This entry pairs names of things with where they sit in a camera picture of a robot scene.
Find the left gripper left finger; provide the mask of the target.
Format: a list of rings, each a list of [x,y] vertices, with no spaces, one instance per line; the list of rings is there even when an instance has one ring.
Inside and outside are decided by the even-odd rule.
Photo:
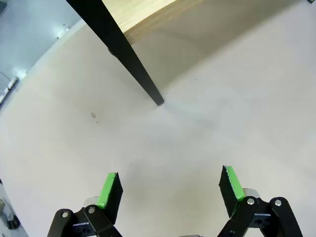
[[[49,237],[120,237],[115,228],[123,189],[117,172],[109,173],[95,204],[74,213],[58,210],[48,231]]]

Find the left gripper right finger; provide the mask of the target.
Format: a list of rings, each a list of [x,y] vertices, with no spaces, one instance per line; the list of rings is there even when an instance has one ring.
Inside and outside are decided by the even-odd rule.
[[[220,237],[243,237],[257,228],[265,237],[301,237],[303,234],[287,199],[263,201],[254,189],[243,188],[232,166],[224,165],[219,181],[229,216]]]

